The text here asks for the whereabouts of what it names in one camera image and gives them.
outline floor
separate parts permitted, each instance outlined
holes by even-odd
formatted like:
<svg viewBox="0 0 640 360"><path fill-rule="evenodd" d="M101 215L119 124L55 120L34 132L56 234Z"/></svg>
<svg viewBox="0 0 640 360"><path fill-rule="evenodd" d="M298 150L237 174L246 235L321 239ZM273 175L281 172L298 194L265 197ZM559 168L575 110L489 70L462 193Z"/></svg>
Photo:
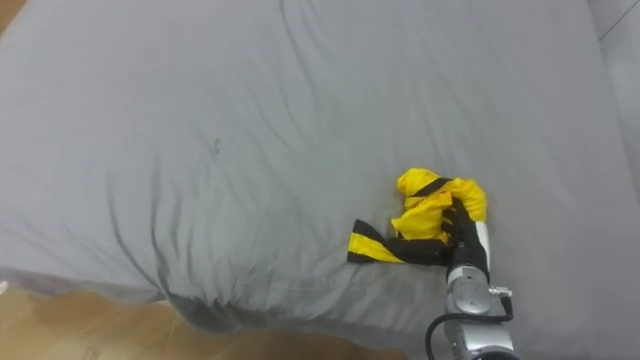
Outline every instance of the floor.
<svg viewBox="0 0 640 360"><path fill-rule="evenodd" d="M588 0L620 116L640 124L640 0ZM24 0L0 0L0 34ZM0 298L0 359L402 359L345 340L302 334L211 336L170 307L121 306L95 294Z"/></svg>
<svg viewBox="0 0 640 360"><path fill-rule="evenodd" d="M196 332L169 306L121 306L76 293L43 299L17 290L0 298L0 359L24 360L400 360L319 335Z"/></svg>

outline yellow garment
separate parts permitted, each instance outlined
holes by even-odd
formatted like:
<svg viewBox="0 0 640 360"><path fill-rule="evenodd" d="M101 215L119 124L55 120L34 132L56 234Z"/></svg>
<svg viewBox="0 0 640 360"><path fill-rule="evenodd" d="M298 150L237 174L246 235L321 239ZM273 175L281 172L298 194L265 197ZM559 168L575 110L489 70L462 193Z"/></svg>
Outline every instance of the yellow garment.
<svg viewBox="0 0 640 360"><path fill-rule="evenodd" d="M404 213L391 219L395 237L384 239L370 225L358 220L349 239L348 261L383 261L436 265L442 261L450 234L443 212L453 198L462 201L473 221L486 218L484 191L472 179L447 179L428 169L410 169L397 181L404 194Z"/></svg>

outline black strap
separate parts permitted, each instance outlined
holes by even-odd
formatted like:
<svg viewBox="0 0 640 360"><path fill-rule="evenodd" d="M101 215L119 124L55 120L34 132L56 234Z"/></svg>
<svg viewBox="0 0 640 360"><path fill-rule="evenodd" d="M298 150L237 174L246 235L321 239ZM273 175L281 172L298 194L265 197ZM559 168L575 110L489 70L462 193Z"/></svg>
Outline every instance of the black strap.
<svg viewBox="0 0 640 360"><path fill-rule="evenodd" d="M416 192L415 194L411 195L411 197L429 196L429 195L433 194L434 192L438 191L438 189L443 187L444 184L448 183L449 181L451 181L451 179L448 179L448 178L437 178L437 179L433 180L432 182L430 182L429 185L423 187L422 189L418 190L418 192Z"/></svg>

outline black stripe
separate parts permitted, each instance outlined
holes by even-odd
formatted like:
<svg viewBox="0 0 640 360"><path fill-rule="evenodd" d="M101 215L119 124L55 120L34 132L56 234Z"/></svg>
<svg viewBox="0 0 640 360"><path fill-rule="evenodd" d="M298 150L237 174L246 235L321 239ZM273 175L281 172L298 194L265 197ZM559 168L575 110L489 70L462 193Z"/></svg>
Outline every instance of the black stripe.
<svg viewBox="0 0 640 360"><path fill-rule="evenodd" d="M376 262L378 260L367 255L356 254L354 252L349 251L349 253L347 254L347 261L356 263L356 264L368 264L368 263Z"/></svg>
<svg viewBox="0 0 640 360"><path fill-rule="evenodd" d="M379 243L384 244L384 237L382 237L382 235L380 235L380 233L377 232L376 229L372 228L371 225L360 219L356 220L355 224L353 224L352 232L360 234L362 236L366 236L371 240L375 240Z"/></svg>
<svg viewBox="0 0 640 360"><path fill-rule="evenodd" d="M398 259L422 265L446 265L448 247L438 239L425 240L404 240L398 238L385 239L371 225L362 220L356 220L353 225L353 232L377 241L384 246L393 256ZM347 260L350 262L362 263L377 261L369 256L349 252Z"/></svg>
<svg viewBox="0 0 640 360"><path fill-rule="evenodd" d="M444 186L444 184L448 183L449 181L451 181L451 179L437 178L433 180L431 183L429 183L429 185L423 187L422 189L418 190L418 192L411 195L411 197L429 196L434 192L436 192L438 189L440 189L442 186Z"/></svg>
<svg viewBox="0 0 640 360"><path fill-rule="evenodd" d="M411 263L422 265L442 265L448 262L447 245L438 239L400 240L389 238L383 243L395 257Z"/></svg>

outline mattress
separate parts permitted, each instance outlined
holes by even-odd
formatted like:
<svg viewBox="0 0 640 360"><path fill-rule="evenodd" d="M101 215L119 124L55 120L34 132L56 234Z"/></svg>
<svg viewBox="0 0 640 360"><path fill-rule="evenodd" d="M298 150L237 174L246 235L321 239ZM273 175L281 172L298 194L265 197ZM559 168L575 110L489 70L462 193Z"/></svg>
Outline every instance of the mattress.
<svg viewBox="0 0 640 360"><path fill-rule="evenodd" d="M525 358L634 359L607 76L582 0L30 0L0 39L0 278L420 359L443 269L346 245L426 167L488 194Z"/></svg>

